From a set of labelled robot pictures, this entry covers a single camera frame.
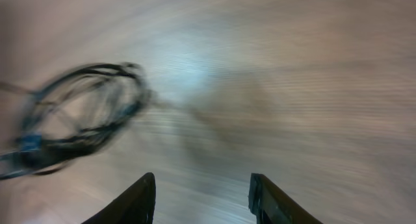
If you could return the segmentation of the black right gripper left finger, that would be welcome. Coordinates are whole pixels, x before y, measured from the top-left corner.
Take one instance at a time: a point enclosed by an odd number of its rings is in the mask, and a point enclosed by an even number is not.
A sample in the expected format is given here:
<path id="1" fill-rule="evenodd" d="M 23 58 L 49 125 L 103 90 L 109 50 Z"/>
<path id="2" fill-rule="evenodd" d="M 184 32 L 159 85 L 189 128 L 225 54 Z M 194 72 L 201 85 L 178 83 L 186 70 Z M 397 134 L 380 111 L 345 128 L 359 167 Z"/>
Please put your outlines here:
<path id="1" fill-rule="evenodd" d="M 152 224 L 155 199 L 155 176 L 149 172 L 82 224 Z"/>

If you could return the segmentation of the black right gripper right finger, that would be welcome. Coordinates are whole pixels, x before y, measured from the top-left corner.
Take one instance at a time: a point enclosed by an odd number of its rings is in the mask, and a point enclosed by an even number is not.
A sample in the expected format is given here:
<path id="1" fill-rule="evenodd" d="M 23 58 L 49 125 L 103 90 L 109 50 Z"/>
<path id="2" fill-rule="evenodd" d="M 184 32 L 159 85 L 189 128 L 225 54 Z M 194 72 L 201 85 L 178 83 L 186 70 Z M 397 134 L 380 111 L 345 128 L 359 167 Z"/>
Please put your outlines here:
<path id="1" fill-rule="evenodd" d="M 322 224 L 260 173 L 251 174 L 248 207 L 257 224 Z"/>

